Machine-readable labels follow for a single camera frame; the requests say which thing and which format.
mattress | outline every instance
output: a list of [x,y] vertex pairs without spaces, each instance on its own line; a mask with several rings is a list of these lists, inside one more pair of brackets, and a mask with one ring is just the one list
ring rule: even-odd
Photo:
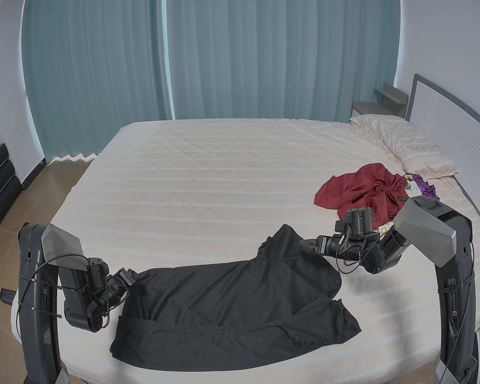
[[[391,154],[346,123],[133,123],[92,162],[52,223],[79,237],[84,254],[105,260],[112,273],[121,267],[140,272],[247,260],[284,223],[304,238],[331,235],[338,217],[313,205],[315,193],[332,175],[375,162],[404,173]],[[434,184],[443,202],[472,219],[480,249],[480,218],[455,180],[445,177]],[[280,363],[230,372],[127,365],[109,352],[121,307],[96,334],[59,319],[61,358],[70,373],[93,384],[384,383],[435,358],[440,348],[435,271],[418,250],[411,246],[395,268],[378,275],[359,268],[342,278],[336,298],[362,332],[342,345]],[[63,300],[59,291],[59,313]]]

headboard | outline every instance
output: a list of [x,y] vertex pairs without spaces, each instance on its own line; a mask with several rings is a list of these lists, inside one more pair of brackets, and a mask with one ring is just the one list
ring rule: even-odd
[[456,180],[480,215],[480,114],[416,73],[406,120],[455,161]]

gray wall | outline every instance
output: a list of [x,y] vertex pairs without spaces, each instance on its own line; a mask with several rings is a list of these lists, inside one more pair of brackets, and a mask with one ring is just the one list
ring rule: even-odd
[[480,1],[402,0],[397,88],[419,73],[480,112]]
[[24,0],[0,0],[0,142],[20,182],[43,159],[25,92],[20,32]]

red crumpled clothing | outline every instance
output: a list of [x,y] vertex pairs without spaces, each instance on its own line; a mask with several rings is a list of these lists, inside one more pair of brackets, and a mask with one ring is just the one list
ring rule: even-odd
[[313,203],[338,209],[341,220],[349,209],[371,207],[375,212],[372,228],[378,228],[393,220],[405,204],[398,198],[408,199],[406,185],[404,177],[392,175],[383,164],[367,164],[355,173],[332,176],[315,194]]

purple garment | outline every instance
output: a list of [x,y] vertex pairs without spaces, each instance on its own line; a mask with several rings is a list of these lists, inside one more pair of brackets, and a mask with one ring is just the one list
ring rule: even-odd
[[440,198],[435,193],[434,185],[429,185],[425,180],[423,180],[422,176],[417,175],[416,173],[409,173],[409,175],[413,178],[413,181],[417,183],[423,196],[428,196],[432,199],[440,201]]

